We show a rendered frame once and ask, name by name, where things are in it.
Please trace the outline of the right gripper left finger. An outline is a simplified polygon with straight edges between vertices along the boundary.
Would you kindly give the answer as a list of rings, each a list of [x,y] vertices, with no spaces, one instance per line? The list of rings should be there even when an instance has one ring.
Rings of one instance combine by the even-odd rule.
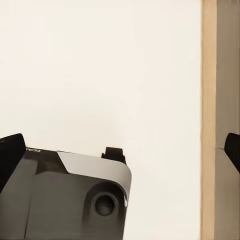
[[[22,133],[0,138],[0,193],[25,153],[26,144]]]

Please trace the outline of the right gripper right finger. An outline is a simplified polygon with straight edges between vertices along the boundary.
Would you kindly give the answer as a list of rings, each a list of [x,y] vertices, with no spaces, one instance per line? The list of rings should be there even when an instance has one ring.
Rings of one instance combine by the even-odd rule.
[[[229,133],[227,135],[224,151],[240,173],[240,135]]]

